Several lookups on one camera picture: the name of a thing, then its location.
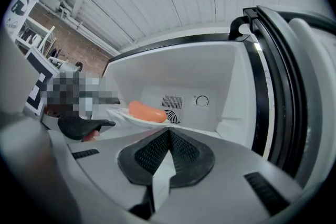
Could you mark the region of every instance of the circular dial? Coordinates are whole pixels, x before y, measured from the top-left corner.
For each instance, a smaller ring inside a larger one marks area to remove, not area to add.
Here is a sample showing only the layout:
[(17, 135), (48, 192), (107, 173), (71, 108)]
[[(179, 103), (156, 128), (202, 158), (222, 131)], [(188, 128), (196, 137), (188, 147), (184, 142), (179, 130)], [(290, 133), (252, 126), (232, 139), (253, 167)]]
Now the circular dial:
[(208, 106), (209, 105), (209, 99), (204, 95), (200, 95), (196, 99), (196, 104), (199, 105), (199, 106)]

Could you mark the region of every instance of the brick wall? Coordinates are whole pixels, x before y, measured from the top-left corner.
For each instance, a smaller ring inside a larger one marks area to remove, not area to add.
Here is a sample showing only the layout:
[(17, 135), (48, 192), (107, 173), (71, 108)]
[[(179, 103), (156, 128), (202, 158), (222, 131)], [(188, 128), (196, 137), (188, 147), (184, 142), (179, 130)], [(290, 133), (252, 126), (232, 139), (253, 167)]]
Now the brick wall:
[(59, 59), (68, 59), (73, 64), (82, 62), (82, 71), (102, 75), (107, 61), (112, 56), (38, 4), (35, 5), (29, 16), (48, 29), (55, 26), (53, 33), (57, 40), (53, 48), (62, 49), (60, 54), (64, 54), (64, 56), (59, 56)]

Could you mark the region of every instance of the round fan vent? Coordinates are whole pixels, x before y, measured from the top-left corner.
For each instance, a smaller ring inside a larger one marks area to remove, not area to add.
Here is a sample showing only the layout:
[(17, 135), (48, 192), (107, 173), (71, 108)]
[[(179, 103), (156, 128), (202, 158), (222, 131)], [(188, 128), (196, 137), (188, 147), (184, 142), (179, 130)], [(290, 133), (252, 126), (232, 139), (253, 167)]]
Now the round fan vent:
[(176, 114), (175, 114), (174, 111), (171, 111), (171, 110), (165, 110), (164, 112), (165, 112), (166, 115), (167, 115), (167, 119), (168, 119), (171, 123), (176, 123), (176, 124), (180, 123), (180, 122), (178, 121), (177, 116), (176, 116)]

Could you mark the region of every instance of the hand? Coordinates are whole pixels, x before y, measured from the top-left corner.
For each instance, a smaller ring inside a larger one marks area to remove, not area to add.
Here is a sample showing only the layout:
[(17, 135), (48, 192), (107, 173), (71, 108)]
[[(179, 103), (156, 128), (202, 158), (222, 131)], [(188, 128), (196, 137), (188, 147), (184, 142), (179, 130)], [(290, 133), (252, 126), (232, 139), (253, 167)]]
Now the hand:
[(92, 142), (96, 141), (95, 136), (99, 136), (99, 132), (97, 130), (93, 130), (88, 135), (84, 136), (82, 142)]

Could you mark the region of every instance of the orange sausage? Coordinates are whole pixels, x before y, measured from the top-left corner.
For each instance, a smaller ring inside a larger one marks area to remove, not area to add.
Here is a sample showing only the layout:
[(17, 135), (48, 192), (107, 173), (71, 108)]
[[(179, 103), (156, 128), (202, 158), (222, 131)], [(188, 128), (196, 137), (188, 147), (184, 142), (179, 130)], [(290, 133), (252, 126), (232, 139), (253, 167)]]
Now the orange sausage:
[(161, 123), (167, 119), (167, 115), (163, 110), (152, 108), (139, 101), (130, 102), (128, 110), (133, 117), (139, 120)]

